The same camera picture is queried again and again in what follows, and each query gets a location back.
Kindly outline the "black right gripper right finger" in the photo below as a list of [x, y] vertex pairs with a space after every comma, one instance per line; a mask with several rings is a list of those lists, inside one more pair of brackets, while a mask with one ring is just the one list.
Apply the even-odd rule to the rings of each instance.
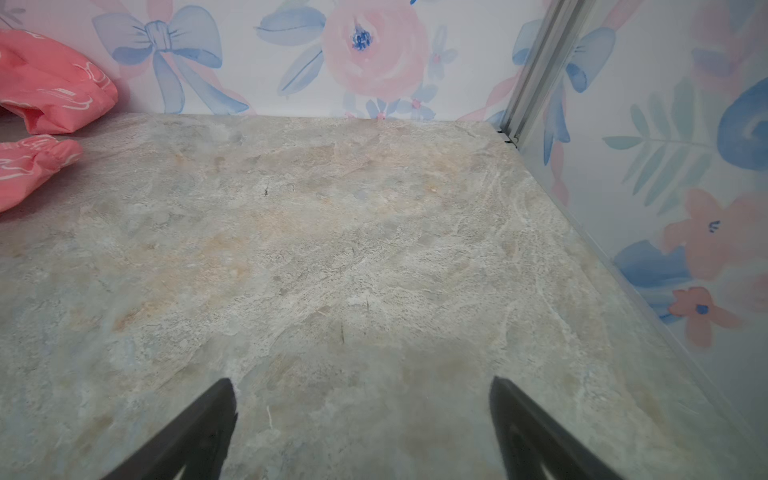
[[620, 477], [511, 380], [493, 378], [489, 408], [509, 479]]

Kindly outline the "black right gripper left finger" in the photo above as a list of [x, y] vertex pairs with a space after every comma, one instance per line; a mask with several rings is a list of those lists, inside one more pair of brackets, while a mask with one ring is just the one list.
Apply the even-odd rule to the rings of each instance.
[[107, 479], [218, 479], [238, 419], [232, 381], [221, 378]]

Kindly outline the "pink patterned cloth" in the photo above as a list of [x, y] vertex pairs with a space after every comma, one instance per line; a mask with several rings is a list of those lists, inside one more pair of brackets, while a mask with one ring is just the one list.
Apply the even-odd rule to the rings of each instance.
[[27, 198], [83, 148], [58, 140], [98, 120], [118, 103], [112, 80], [79, 52], [25, 30], [1, 31], [1, 107], [25, 124], [28, 137], [1, 144], [1, 210]]

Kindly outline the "aluminium corner post right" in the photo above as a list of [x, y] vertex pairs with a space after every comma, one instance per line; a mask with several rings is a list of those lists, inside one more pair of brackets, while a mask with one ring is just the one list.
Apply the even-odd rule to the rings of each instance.
[[532, 129], [596, 1], [552, 1], [540, 22], [499, 124], [506, 141], [519, 148]]

